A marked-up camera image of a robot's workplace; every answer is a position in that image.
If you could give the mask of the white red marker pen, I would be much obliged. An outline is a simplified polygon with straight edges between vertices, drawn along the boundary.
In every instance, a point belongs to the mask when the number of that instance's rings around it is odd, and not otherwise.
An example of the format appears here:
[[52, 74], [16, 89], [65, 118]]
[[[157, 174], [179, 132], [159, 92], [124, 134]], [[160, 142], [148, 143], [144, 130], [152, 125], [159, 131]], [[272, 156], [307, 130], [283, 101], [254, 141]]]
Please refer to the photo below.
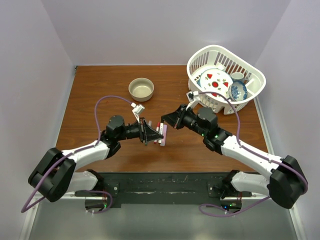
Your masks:
[[[157, 131], [158, 133], [160, 132], [160, 125], [161, 125], [161, 123], [158, 122], [158, 123], [157, 123], [157, 126], [156, 126], [156, 131]], [[154, 143], [154, 144], [159, 144], [159, 141], [161, 141], [161, 140], [159, 140], [159, 139], [158, 139], [158, 140], [154, 140], [153, 143]]]

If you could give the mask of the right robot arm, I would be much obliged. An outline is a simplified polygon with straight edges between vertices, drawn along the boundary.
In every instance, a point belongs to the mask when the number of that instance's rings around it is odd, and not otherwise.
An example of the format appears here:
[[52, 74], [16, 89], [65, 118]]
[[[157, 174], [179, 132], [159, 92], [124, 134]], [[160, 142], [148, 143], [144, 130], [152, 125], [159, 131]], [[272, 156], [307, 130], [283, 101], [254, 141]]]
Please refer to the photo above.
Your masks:
[[238, 192], [259, 193], [290, 209], [308, 190], [308, 181], [296, 158], [272, 155], [239, 140], [219, 127], [218, 117], [209, 107], [201, 107], [194, 113], [182, 104], [174, 112], [163, 115], [161, 121], [177, 130], [188, 128], [203, 137], [210, 151], [233, 158], [256, 171], [255, 174], [231, 171], [222, 185], [227, 196], [233, 197]]

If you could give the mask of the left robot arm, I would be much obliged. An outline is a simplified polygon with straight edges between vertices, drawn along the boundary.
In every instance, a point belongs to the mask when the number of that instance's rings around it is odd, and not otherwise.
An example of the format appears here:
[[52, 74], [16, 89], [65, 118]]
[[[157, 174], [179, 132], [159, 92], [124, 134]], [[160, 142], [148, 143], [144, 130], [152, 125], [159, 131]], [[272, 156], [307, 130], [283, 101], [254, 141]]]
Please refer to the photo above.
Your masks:
[[99, 140], [71, 150], [49, 149], [30, 174], [28, 183], [52, 203], [73, 191], [86, 190], [92, 196], [99, 196], [104, 184], [91, 172], [76, 172], [79, 168], [114, 156], [121, 148], [122, 140], [137, 138], [141, 143], [148, 143], [163, 137], [143, 117], [125, 124], [122, 116], [114, 115]]

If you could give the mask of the white black marker pen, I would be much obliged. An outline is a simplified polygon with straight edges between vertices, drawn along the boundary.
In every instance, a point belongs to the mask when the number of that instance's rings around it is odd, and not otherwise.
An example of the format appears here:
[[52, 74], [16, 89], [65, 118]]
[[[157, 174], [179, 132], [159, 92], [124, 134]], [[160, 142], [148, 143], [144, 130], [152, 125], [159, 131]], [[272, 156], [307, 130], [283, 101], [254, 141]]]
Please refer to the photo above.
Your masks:
[[163, 128], [164, 128], [164, 124], [159, 125], [159, 133], [162, 135], [163, 134]]

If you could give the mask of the pink highlighter pen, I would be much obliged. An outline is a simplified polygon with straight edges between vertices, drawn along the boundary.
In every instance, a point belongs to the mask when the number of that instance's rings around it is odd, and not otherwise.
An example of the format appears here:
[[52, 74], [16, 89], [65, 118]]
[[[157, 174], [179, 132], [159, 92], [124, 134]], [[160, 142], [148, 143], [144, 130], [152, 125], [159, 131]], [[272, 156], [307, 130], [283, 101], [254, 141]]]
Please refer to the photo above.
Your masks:
[[166, 124], [164, 124], [163, 128], [162, 128], [163, 139], [161, 140], [161, 143], [160, 143], [161, 147], [164, 147], [166, 145], [167, 128], [168, 128], [168, 126]]

